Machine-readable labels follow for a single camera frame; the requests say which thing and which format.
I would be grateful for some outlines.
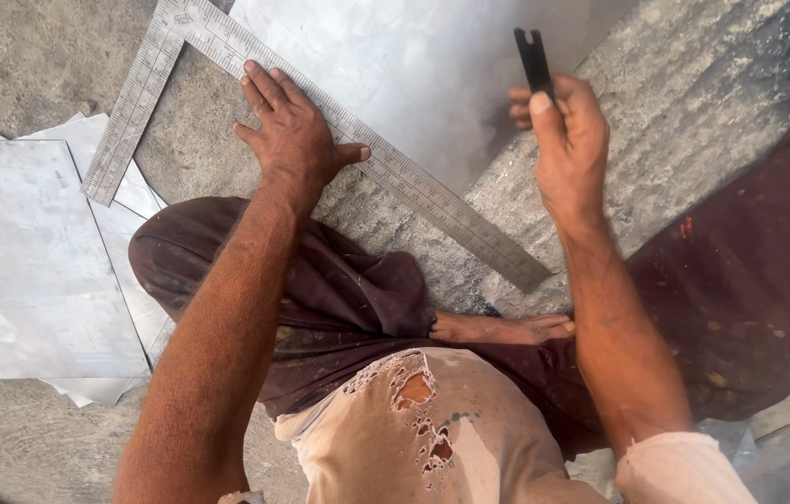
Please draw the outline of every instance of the torn shirt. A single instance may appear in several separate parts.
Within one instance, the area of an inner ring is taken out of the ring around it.
[[[375,361],[317,405],[280,416],[276,435],[298,450],[309,504],[607,502],[568,479],[541,412],[469,350]],[[636,503],[755,503],[708,436],[652,440],[655,448],[639,443],[619,465],[619,488]],[[651,477],[666,460],[671,468]],[[664,488],[680,481],[684,491]],[[698,499],[696,487],[714,491]]]

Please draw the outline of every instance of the fingernail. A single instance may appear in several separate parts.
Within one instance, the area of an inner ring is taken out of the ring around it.
[[[544,91],[538,91],[532,95],[532,101],[528,104],[528,109],[533,114],[544,114],[553,105],[551,97]]]

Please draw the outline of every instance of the brown pants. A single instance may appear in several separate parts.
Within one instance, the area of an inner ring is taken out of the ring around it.
[[[134,272],[175,321],[248,203],[235,197],[178,203],[133,237]],[[743,420],[790,394],[790,148],[657,234],[628,267],[698,419]],[[434,322],[410,255],[368,256],[311,221],[289,272],[259,400],[271,417],[295,413],[386,355],[460,347],[516,383],[541,410],[564,456],[607,446],[574,340],[453,345],[429,339]]]

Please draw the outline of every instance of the hairy arm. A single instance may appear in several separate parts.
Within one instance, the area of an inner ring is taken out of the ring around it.
[[[261,131],[234,125],[262,178],[155,370],[121,457],[117,503],[217,502],[247,490],[243,441],[273,356],[277,314],[301,227],[362,144],[334,145],[310,99],[278,71],[246,63]]]
[[[510,90],[510,114],[535,128],[538,188],[566,254],[580,370],[620,458],[634,442],[691,429],[690,407],[602,213],[609,125],[586,82],[555,75],[554,87],[556,104],[543,92]]]

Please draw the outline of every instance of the concrete floor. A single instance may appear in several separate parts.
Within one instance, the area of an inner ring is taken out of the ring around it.
[[[220,3],[225,10],[230,0]],[[0,1],[0,134],[58,125],[77,110],[110,112],[154,0]],[[578,74],[613,126],[607,212],[625,255],[759,160],[790,125],[790,0],[644,0]],[[185,49],[136,160],[169,203],[250,194],[259,169],[230,132],[255,124],[237,83]],[[535,193],[537,147],[518,136],[465,196],[552,270],[563,267]],[[405,250],[439,308],[527,315],[567,308],[558,273],[523,297],[356,170],[328,188],[315,217],[369,252]],[[75,408],[35,380],[0,381],[0,502],[105,502],[145,388],[118,406]],[[245,463],[270,502],[304,500],[289,446],[255,412]],[[790,422],[790,408],[775,423]]]

